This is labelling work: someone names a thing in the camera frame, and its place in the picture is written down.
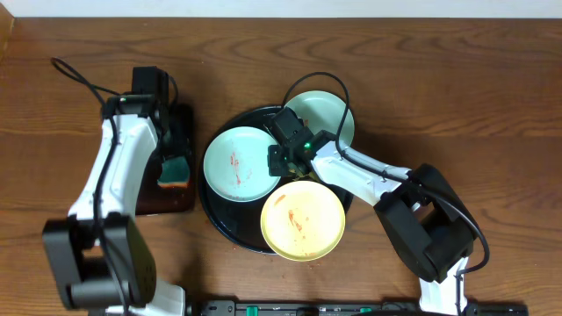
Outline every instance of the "green sponge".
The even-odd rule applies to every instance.
[[[186,188],[190,181],[190,166],[184,156],[178,156],[162,164],[162,174],[158,185],[162,188]]]

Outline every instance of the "sauce residue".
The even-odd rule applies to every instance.
[[[275,204],[274,204],[273,206],[277,206],[277,205],[279,204],[279,202],[283,201],[284,198],[285,198],[285,194],[282,195],[281,197],[279,197],[279,198],[277,199],[277,201],[275,201]]]
[[[295,220],[295,213],[292,210],[289,210],[289,220],[293,226],[297,227],[300,233],[302,231],[302,225]]]
[[[240,163],[238,162],[238,159],[236,159],[236,152],[233,152],[232,155],[230,156],[230,165],[234,167],[234,173],[236,174],[236,184],[240,186],[240,183],[242,183],[239,175]]]

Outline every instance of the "black tray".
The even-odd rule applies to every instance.
[[[267,132],[264,123],[279,111],[281,111],[281,106],[267,106],[245,112],[222,126],[213,136],[213,140],[224,131],[239,126],[255,127]],[[291,181],[291,178],[283,177],[276,188]],[[327,185],[327,187],[342,201],[343,211],[347,213],[353,200],[353,195],[334,185]],[[271,193],[251,202],[238,203],[229,201],[219,196],[209,186],[205,179],[205,172],[203,172],[203,160],[201,160],[199,167],[198,191],[205,213],[220,233],[233,243],[246,249],[263,254],[275,254],[265,242],[262,236],[262,228],[260,227],[262,208]]]

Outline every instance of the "wooden table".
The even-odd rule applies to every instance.
[[[99,105],[56,72],[60,56],[125,91],[156,65],[195,107],[198,158],[233,116],[280,103],[318,70],[339,75],[354,147],[383,162],[437,166],[482,227],[479,301],[562,310],[562,24],[559,20],[20,18],[0,66],[0,314],[62,315],[40,233],[66,216],[99,146]],[[341,93],[325,79],[298,91]],[[296,263],[234,246],[193,212],[138,218],[160,277],[196,298],[417,299],[373,210],[355,200],[342,241]],[[476,244],[471,263],[482,252]]]

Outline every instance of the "dirty plate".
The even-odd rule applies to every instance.
[[[276,145],[266,132],[254,127],[229,129],[205,152],[203,171],[209,186],[221,197],[248,202],[272,191],[280,177],[270,176],[267,149]]]
[[[345,213],[326,186],[298,181],[271,193],[262,210],[263,238],[277,254],[294,261],[318,259],[343,235]]]
[[[317,134],[321,130],[335,134],[342,121],[345,102],[334,94],[315,90],[295,96],[285,106],[303,119],[305,126],[308,126],[313,134]],[[348,110],[340,139],[351,145],[354,134],[355,121],[351,111]]]

